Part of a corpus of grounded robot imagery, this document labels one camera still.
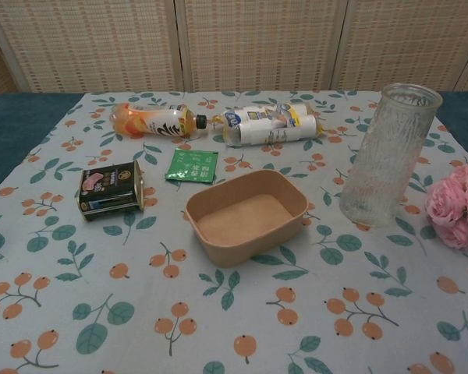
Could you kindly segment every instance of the clear glass vase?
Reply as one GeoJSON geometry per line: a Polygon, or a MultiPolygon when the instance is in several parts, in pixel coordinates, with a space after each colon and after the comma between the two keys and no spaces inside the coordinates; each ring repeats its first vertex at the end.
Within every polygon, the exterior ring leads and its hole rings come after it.
{"type": "Polygon", "coordinates": [[[415,84],[382,90],[340,196],[346,217],[369,226],[392,222],[441,104],[437,92],[415,84]]]}

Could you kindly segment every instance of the spam can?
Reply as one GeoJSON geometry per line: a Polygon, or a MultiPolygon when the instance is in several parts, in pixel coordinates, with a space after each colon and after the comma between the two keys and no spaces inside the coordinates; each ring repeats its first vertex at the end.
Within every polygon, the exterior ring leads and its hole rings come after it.
{"type": "Polygon", "coordinates": [[[144,182],[137,161],[83,170],[78,207],[87,221],[144,209],[144,182]]]}

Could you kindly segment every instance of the green packet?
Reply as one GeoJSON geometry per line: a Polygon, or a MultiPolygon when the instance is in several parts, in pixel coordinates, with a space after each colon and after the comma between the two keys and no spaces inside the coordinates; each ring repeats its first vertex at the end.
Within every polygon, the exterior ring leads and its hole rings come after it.
{"type": "Polygon", "coordinates": [[[212,183],[217,167],[218,152],[175,149],[172,164],[165,179],[212,183]]]}

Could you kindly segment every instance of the tablecloth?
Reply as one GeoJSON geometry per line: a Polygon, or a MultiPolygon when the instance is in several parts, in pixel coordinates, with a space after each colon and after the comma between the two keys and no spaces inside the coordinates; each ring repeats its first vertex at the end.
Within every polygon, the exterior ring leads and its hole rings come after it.
{"type": "Polygon", "coordinates": [[[0,370],[468,372],[468,252],[445,247],[423,208],[468,153],[435,120],[395,225],[356,226],[338,208],[378,100],[355,90],[86,94],[0,185],[0,370]],[[328,135],[238,149],[219,128],[130,139],[108,120],[123,101],[208,116],[305,102],[328,135]],[[218,151],[214,183],[280,171],[310,201],[303,230],[218,269],[183,213],[207,186],[164,180],[176,147],[218,151]],[[80,170],[132,159],[145,211],[84,222],[80,170]]]}

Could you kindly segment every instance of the brown rectangular container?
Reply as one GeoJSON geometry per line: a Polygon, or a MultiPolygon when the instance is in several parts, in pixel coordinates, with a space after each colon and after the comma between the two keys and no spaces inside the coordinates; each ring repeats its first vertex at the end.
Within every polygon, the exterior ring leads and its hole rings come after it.
{"type": "Polygon", "coordinates": [[[293,237],[307,207],[284,175],[260,170],[193,195],[186,212],[210,260],[231,267],[293,237]]]}

